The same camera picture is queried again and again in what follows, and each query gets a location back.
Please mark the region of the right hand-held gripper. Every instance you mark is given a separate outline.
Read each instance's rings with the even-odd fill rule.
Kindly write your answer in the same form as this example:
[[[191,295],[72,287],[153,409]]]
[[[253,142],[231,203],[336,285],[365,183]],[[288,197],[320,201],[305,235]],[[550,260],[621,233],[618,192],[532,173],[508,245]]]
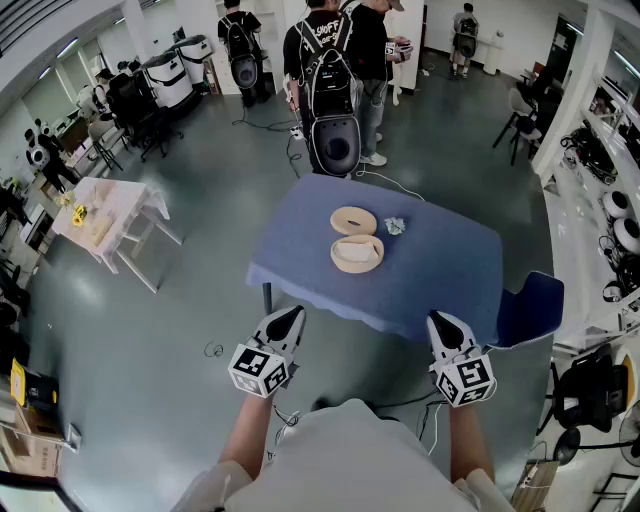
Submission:
[[[435,385],[454,408],[486,401],[495,393],[489,356],[471,328],[457,317],[432,310],[426,320],[434,363]]]

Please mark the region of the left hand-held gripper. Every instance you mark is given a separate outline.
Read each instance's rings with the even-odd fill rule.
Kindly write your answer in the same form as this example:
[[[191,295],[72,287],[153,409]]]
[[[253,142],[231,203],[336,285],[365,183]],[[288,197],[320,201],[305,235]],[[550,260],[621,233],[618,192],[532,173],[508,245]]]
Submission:
[[[263,318],[244,344],[236,347],[228,365],[234,386],[251,395],[269,398],[288,386],[298,366],[294,354],[306,324],[306,310],[293,306]]]

